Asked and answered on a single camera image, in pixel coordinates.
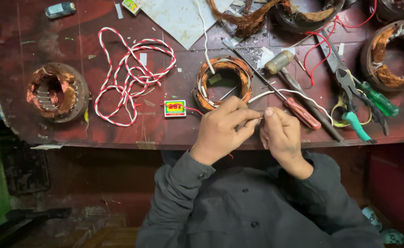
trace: red table surface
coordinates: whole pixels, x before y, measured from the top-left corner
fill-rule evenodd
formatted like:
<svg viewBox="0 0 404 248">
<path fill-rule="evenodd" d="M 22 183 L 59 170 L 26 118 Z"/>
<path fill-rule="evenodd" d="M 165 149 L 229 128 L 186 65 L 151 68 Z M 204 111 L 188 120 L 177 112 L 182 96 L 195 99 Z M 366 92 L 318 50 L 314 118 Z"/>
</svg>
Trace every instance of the red table surface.
<svg viewBox="0 0 404 248">
<path fill-rule="evenodd" d="M 142 11 L 135 17 L 123 9 L 124 18 L 119 20 L 112 0 L 76 0 L 74 3 L 77 10 L 74 15 L 49 20 L 44 14 L 44 9 L 58 2 L 58 0 L 0 0 L 0 103 L 7 125 L 20 138 L 31 144 L 141 149 L 190 148 L 197 138 L 201 116 L 188 112 L 185 118 L 166 119 L 160 104 L 164 100 L 175 100 L 172 96 L 177 96 L 176 99 L 186 100 L 189 107 L 195 107 L 191 90 L 195 87 L 200 62 L 205 61 L 202 52 L 204 37 L 202 36 L 189 51 L 186 51 Z M 352 8 L 341 12 L 339 16 L 347 25 L 356 25 L 367 18 L 363 8 L 365 7 L 361 3 L 357 3 Z M 137 108 L 138 119 L 130 127 L 117 127 L 101 119 L 93 109 L 95 97 L 109 69 L 97 36 L 102 27 L 115 28 L 122 37 L 126 38 L 129 45 L 134 40 L 139 41 L 144 38 L 163 39 L 171 45 L 176 54 L 177 66 L 161 80 L 162 87 L 155 86 L 155 90 L 150 94 L 135 99 L 136 103 L 142 103 L 142 105 Z M 358 57 L 364 41 L 379 27 L 381 25 L 373 20 L 356 29 L 345 30 L 338 26 L 337 32 L 332 35 L 331 39 L 337 46 L 340 42 L 345 43 L 342 58 L 348 68 L 355 73 L 359 72 Z M 210 58 L 219 55 L 234 56 L 221 42 L 221 37 L 231 37 L 227 28 L 217 23 L 207 33 Z M 280 26 L 274 25 L 268 19 L 262 31 L 245 40 L 247 43 L 243 47 L 240 45 L 237 47 L 245 57 L 256 63 L 258 56 L 262 53 L 260 49 L 262 46 L 266 46 L 277 54 L 282 48 L 289 47 L 303 38 L 304 35 L 283 31 Z M 103 34 L 103 42 L 106 44 L 115 68 L 127 50 L 118 37 L 110 31 Z M 301 61 L 314 43 L 314 39 L 310 37 L 296 48 L 297 56 Z M 156 51 L 145 51 L 145 53 L 147 53 L 147 65 L 151 71 L 158 72 L 169 65 L 170 57 L 167 55 Z M 89 59 L 89 55 L 96 55 L 96 57 Z M 308 67 L 312 69 L 322 59 L 320 49 L 315 49 L 309 55 Z M 404 66 L 404 58 L 388 60 L 391 60 L 389 63 L 391 68 Z M 89 103 L 90 124 L 87 130 L 83 118 L 64 124 L 54 124 L 45 121 L 27 104 L 24 88 L 31 74 L 50 62 L 71 65 L 86 78 L 93 97 Z M 131 60 L 130 65 L 135 64 L 135 61 Z M 178 72 L 177 68 L 182 68 L 182 72 Z M 310 85 L 310 78 L 297 63 L 292 62 L 287 69 L 297 78 L 304 91 L 326 110 L 330 111 L 337 103 L 338 87 L 333 76 L 329 74 L 326 64 L 319 66 L 315 71 L 314 87 Z M 120 72 L 121 83 L 125 74 L 125 70 Z M 287 88 L 277 76 L 273 76 L 272 80 L 277 81 L 276 88 Z M 254 77 L 252 96 L 266 91 L 260 88 L 263 86 L 263 83 Z M 100 101 L 100 111 L 104 114 L 111 113 L 118 104 L 119 96 L 116 91 L 106 93 Z M 397 117 L 387 120 L 390 135 L 384 136 L 381 126 L 376 123 L 369 123 L 364 126 L 364 129 L 380 144 L 404 142 L 404 91 L 389 93 L 386 96 L 401 110 Z M 144 99 L 156 106 L 146 105 Z M 355 104 L 359 108 L 357 115 L 360 119 L 365 119 L 367 115 L 365 107 L 359 101 Z M 248 106 L 253 110 L 264 110 L 267 106 L 283 108 L 282 102 L 274 94 L 262 97 Z M 113 119 L 123 123 L 129 122 L 128 113 L 125 110 L 121 110 Z M 366 144 L 351 128 L 340 128 L 338 131 L 345 138 L 342 143 L 332 140 L 323 128 L 313 132 L 302 126 L 303 146 Z M 239 149 L 263 149 L 258 133 L 256 132 L 245 141 Z"/>
</svg>

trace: person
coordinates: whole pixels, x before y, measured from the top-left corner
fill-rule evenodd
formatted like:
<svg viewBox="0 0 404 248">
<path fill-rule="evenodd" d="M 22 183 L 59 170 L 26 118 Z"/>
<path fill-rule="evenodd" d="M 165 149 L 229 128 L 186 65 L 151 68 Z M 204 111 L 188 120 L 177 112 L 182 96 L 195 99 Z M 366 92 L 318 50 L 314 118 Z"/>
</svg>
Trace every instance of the person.
<svg viewBox="0 0 404 248">
<path fill-rule="evenodd" d="M 272 155 L 266 169 L 216 172 L 212 165 L 253 135 L 260 116 L 230 97 L 202 117 L 193 148 L 157 170 L 136 246 L 384 247 L 340 183 L 337 163 L 302 154 L 300 122 L 283 110 L 266 108 L 260 124 L 260 139 Z"/>
</svg>

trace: red screwdriver handle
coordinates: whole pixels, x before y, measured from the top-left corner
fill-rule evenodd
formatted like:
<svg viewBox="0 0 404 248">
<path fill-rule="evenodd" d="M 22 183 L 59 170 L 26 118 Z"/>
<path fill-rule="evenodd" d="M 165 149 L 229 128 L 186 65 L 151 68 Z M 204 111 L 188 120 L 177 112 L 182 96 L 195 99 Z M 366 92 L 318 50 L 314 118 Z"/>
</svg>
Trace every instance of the red screwdriver handle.
<svg viewBox="0 0 404 248">
<path fill-rule="evenodd" d="M 288 98 L 284 101 L 284 104 L 292 110 L 300 121 L 308 126 L 312 130 L 318 130 L 321 128 L 321 123 L 317 121 L 311 114 L 309 114 L 302 106 L 297 104 L 293 98 Z"/>
</svg>

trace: hand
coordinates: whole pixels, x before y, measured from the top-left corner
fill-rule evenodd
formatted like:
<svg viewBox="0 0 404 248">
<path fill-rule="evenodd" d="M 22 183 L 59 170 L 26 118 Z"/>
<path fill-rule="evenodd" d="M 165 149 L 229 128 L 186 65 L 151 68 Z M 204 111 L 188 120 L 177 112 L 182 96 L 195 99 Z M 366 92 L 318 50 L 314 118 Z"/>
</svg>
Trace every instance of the hand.
<svg viewBox="0 0 404 248">
<path fill-rule="evenodd" d="M 212 165 L 253 135 L 259 117 L 258 112 L 249 110 L 239 98 L 228 98 L 202 117 L 198 139 L 190 155 L 202 164 Z M 244 121 L 244 127 L 236 132 L 234 128 Z"/>
<path fill-rule="evenodd" d="M 296 117 L 278 108 L 266 108 L 260 139 L 286 172 L 302 180 L 312 175 L 314 168 L 302 156 L 300 122 Z"/>
</svg>

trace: shirt button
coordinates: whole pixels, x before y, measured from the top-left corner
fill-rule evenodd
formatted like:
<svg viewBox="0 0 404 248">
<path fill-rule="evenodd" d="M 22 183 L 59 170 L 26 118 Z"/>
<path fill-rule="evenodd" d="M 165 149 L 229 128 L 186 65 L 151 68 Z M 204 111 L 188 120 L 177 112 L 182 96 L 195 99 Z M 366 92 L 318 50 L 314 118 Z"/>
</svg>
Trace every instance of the shirt button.
<svg viewBox="0 0 404 248">
<path fill-rule="evenodd" d="M 260 225 L 259 222 L 251 222 L 251 227 L 252 228 L 258 227 L 259 225 Z"/>
</svg>

